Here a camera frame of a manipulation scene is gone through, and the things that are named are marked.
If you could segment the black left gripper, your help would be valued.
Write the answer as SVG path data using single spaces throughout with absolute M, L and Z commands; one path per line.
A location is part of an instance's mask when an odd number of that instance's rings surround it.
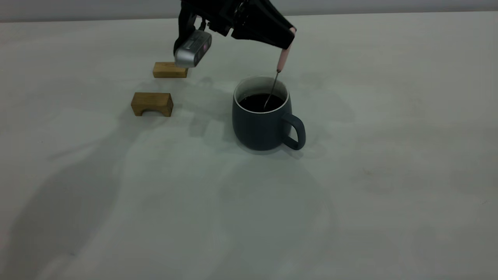
M 215 32 L 238 40 L 253 40 L 280 49 L 288 49 L 295 37 L 294 26 L 270 0 L 182 0 L 180 37 L 194 32 L 201 17 Z

